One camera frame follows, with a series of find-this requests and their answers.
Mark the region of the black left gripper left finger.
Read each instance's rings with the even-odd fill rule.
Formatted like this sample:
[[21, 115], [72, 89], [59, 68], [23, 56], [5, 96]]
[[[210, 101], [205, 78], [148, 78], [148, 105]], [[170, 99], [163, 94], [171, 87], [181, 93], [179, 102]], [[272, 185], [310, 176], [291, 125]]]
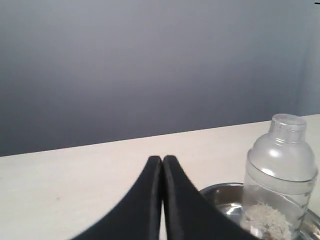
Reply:
[[163, 162], [150, 156], [131, 189], [108, 214], [75, 240], [158, 240], [163, 199]]

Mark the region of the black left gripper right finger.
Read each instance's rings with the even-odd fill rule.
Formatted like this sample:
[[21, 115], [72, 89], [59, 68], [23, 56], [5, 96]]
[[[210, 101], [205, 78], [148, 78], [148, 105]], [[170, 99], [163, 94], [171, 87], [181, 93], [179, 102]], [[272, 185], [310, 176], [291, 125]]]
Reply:
[[178, 159], [163, 159], [163, 204], [168, 240], [255, 240], [214, 208], [195, 188]]

